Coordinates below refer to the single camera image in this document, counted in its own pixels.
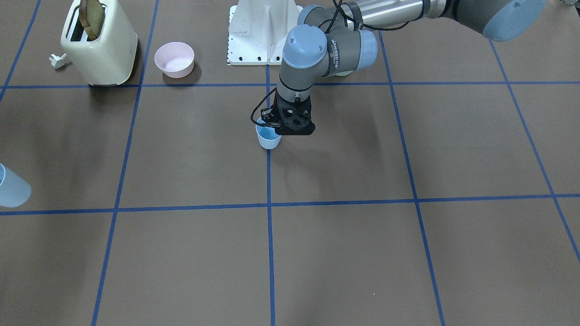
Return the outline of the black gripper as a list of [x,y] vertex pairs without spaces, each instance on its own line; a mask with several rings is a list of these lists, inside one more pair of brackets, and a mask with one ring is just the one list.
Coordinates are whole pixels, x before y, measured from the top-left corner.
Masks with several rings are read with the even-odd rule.
[[275,99],[271,106],[274,130],[278,135],[311,135],[315,131],[312,122],[311,99],[305,101],[290,102],[285,99]]

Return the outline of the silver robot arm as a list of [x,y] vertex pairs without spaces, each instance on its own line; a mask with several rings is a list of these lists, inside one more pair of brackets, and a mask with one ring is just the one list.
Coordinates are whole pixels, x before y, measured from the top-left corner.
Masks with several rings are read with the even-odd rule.
[[543,0],[335,0],[333,8],[303,8],[282,49],[272,105],[261,110],[257,126],[278,135],[311,135],[310,93],[319,77],[355,72],[374,64],[374,31],[396,31],[413,21],[454,20],[483,37],[504,42],[528,29]]

